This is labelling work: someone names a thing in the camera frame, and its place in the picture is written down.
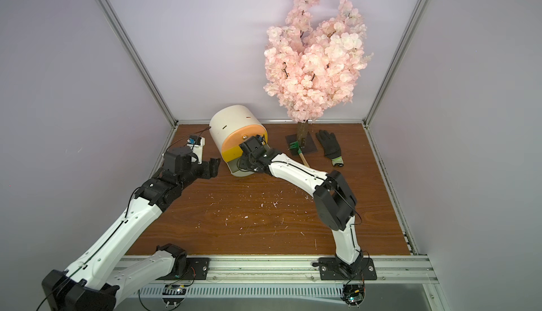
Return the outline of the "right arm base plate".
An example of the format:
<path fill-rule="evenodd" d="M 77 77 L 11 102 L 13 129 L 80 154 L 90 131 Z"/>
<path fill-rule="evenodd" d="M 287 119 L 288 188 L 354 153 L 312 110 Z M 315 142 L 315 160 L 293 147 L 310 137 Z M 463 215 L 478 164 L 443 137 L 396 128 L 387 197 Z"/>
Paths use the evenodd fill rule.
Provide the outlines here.
<path fill-rule="evenodd" d="M 346 264 L 338 257 L 320 257 L 313 263 L 318 268 L 322 281 L 376 281 L 378 279 L 372 258 L 358 256 L 352 264 Z"/>

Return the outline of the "orange top drawer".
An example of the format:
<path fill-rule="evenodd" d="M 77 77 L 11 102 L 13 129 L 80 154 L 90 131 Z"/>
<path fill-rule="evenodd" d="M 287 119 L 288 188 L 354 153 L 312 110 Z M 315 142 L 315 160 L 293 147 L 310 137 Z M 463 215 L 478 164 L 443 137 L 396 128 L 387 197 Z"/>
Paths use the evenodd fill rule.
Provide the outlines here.
<path fill-rule="evenodd" d="M 227 131 L 222 142 L 221 150 L 223 152 L 238 147 L 241 143 L 255 136 L 264 137 L 268 141 L 268 132 L 261 124 L 249 124 L 244 127 L 234 128 L 232 131 Z"/>

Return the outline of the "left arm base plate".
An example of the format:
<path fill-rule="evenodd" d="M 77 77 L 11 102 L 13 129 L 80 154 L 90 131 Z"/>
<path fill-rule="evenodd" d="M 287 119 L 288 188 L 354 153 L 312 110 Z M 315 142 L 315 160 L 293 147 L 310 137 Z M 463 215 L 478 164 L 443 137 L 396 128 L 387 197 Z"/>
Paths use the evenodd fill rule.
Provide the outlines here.
<path fill-rule="evenodd" d="M 183 257 L 176 259 L 172 271 L 160 279 L 205 281 L 209 267 L 209 257 Z"/>

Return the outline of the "pale green bottom drawer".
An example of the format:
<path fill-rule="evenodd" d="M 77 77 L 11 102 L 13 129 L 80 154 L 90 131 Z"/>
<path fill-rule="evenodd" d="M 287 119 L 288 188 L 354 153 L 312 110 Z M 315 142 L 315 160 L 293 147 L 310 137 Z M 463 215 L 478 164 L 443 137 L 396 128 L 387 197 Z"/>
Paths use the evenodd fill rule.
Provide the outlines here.
<path fill-rule="evenodd" d="M 255 174 L 254 171 L 251 171 L 250 169 L 241 168 L 241 159 L 234 159 L 227 162 L 227 166 L 231 172 L 231 175 L 235 177 L 247 177 L 252 174 Z"/>

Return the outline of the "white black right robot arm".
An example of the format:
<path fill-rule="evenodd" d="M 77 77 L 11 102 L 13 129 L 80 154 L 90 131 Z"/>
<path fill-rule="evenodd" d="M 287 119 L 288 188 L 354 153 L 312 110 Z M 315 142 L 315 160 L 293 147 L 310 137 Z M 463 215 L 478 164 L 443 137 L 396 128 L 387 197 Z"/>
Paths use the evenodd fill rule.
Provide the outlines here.
<path fill-rule="evenodd" d="M 339 171 L 326 173 L 301 164 L 285 153 L 250 137 L 240 144 L 238 169 L 265 173 L 302 189 L 313 198 L 319 219 L 333 234 L 335 261 L 343 270 L 357 270 L 363 253 L 357 240 L 357 199 Z"/>

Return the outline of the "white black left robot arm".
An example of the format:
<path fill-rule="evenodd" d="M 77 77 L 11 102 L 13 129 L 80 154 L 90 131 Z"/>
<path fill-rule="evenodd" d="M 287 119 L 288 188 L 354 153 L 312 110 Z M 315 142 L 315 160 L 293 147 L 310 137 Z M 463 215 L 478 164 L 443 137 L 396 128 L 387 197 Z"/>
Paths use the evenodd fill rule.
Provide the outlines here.
<path fill-rule="evenodd" d="M 65 270 L 46 275 L 42 288 L 51 310 L 113 310 L 156 279 L 170 274 L 194 279 L 186 251 L 171 243 L 159 246 L 153 255 L 125 270 L 115 267 L 189 185 L 217 176 L 220 160 L 204 161 L 202 153 L 202 147 L 188 146 L 165 152 L 163 165 L 135 189 L 113 225 Z"/>

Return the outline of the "cream round drawer cabinet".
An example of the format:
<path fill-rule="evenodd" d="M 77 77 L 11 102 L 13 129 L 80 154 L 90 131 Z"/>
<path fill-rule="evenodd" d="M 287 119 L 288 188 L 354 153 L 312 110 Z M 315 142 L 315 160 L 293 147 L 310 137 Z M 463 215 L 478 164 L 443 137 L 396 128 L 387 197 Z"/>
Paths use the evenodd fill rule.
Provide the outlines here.
<path fill-rule="evenodd" d="M 217 112 L 211 118 L 210 134 L 218 150 L 220 151 L 221 156 L 221 145 L 226 136 L 226 132 L 228 130 L 232 131 L 234 128 L 244 127 L 249 124 L 261 124 L 261 122 L 246 106 L 243 105 L 228 106 Z"/>

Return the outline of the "yellow drawer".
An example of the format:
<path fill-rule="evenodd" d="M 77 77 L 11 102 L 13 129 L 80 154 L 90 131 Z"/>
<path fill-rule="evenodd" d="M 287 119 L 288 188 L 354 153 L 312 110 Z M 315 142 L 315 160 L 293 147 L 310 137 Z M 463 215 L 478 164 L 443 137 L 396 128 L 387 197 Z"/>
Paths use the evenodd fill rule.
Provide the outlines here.
<path fill-rule="evenodd" d="M 222 151 L 222 158 L 225 162 L 234 161 L 238 158 L 240 158 L 243 154 L 243 151 L 241 150 L 240 146 L 232 147 L 228 150 Z"/>

